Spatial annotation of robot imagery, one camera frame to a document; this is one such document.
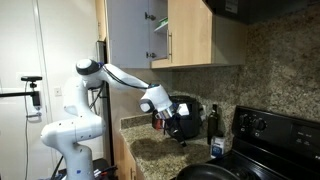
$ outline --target dark bottle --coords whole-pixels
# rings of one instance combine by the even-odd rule
[[[211,145],[211,138],[218,131],[218,121],[219,114],[217,112],[218,106],[216,104],[212,105],[212,112],[208,116],[208,134],[207,134],[207,143]]]

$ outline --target wall outlet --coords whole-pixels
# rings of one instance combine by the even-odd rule
[[[62,96],[61,87],[54,87],[54,96]]]

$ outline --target white wall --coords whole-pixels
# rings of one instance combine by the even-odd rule
[[[92,0],[39,0],[44,58],[41,57],[39,29],[33,14],[33,0],[0,0],[0,93],[24,91],[21,75],[41,75],[37,90],[43,106],[39,123],[28,123],[29,176],[34,180],[51,175],[60,153],[42,144],[40,133],[49,121],[70,118],[63,111],[62,96],[53,89],[61,87],[68,77],[75,76],[75,62],[95,58],[97,28],[95,4]],[[31,98],[27,98],[30,113],[34,113]],[[2,180],[24,179],[26,163],[25,109],[23,97],[0,99],[0,174]],[[103,156],[102,138],[85,142],[93,149],[93,157]]]

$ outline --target granite backsplash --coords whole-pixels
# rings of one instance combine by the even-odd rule
[[[232,137],[236,105],[320,122],[320,4],[250,25],[245,65],[174,70],[174,94],[221,110]]]

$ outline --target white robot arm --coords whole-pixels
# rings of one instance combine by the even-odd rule
[[[100,88],[103,81],[119,90],[137,88],[145,92],[140,100],[143,112],[157,110],[157,116],[162,119],[171,118],[174,112],[172,102],[161,85],[149,85],[111,64],[103,65],[89,59],[79,61],[76,68],[80,77],[67,82],[69,91],[64,102],[64,109],[76,117],[46,125],[41,132],[41,140],[64,156],[68,180],[94,180],[91,149],[78,142],[101,136],[106,125],[89,108],[89,89]]]

